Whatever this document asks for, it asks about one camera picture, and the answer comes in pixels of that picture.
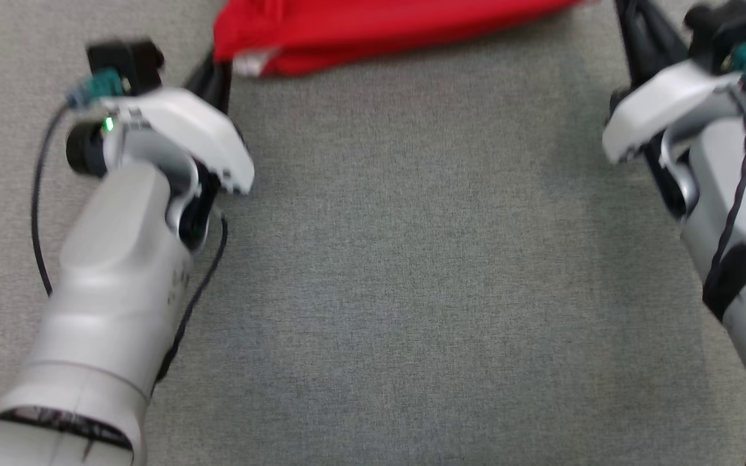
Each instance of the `black bracket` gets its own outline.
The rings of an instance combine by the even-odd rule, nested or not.
[[[206,103],[219,109],[222,114],[229,112],[229,96],[232,87],[232,63],[216,63],[210,50],[203,61],[183,86]]]
[[[667,66],[687,59],[672,24],[652,0],[615,0],[631,89],[637,89]]]
[[[160,88],[160,68],[163,53],[151,39],[121,41],[112,39],[88,45],[88,64],[91,73],[113,68],[128,86],[129,95],[145,94]]]
[[[746,0],[730,0],[709,8],[693,6],[684,24],[692,30],[690,58],[712,74],[723,74],[733,49],[746,42]]]

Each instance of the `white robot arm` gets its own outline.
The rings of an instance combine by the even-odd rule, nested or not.
[[[636,3],[644,21],[628,17]],[[630,42],[634,23],[653,26],[645,12],[654,6],[616,5],[636,83],[629,94],[613,97],[604,151],[610,162],[645,156],[667,207],[681,221],[704,301],[746,368],[746,64],[740,63],[746,60],[746,2],[690,11],[693,45],[683,56],[673,39],[663,47],[655,41],[660,34],[649,34],[640,47],[652,44],[663,53],[649,60],[656,68],[648,74],[632,63],[642,57]]]
[[[214,103],[161,87],[100,106],[109,116],[77,125],[68,156],[104,180],[65,241],[39,335],[0,400],[0,465],[146,463],[143,419],[174,356],[211,203],[219,188],[251,189],[246,147]]]

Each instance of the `black mount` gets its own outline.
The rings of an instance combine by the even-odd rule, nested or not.
[[[145,94],[163,85],[159,73],[165,63],[163,53],[151,39],[96,42],[88,45],[87,52],[91,73],[114,68],[128,84],[125,91],[129,95]]]
[[[232,63],[216,63],[210,50],[195,71],[186,80],[184,88],[202,98],[206,103],[220,110],[229,112],[229,95],[232,87]]]
[[[686,45],[652,0],[615,0],[615,8],[624,38],[631,83],[628,89],[613,92],[609,101],[610,114],[631,92],[661,70],[687,59]],[[666,209],[674,218],[682,218],[686,215],[684,195],[669,170],[661,167],[659,162],[662,137],[662,133],[655,135],[640,148],[640,154],[649,165]]]
[[[730,0],[717,8],[693,6],[684,24],[692,30],[690,58],[710,73],[722,74],[727,57],[746,42],[746,0]]]

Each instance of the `red towel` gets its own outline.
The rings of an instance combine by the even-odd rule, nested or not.
[[[230,0],[215,59],[246,76],[296,76],[473,38],[582,0]]]

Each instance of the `gray carpet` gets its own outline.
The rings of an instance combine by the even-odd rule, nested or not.
[[[0,0],[0,395],[44,301],[33,157],[83,44],[148,33],[180,83],[220,6]],[[257,180],[220,200],[231,245],[149,410],[150,463],[742,463],[746,374],[645,167],[600,148],[626,81],[604,1],[234,82]],[[63,148],[42,200],[52,277],[95,186]]]

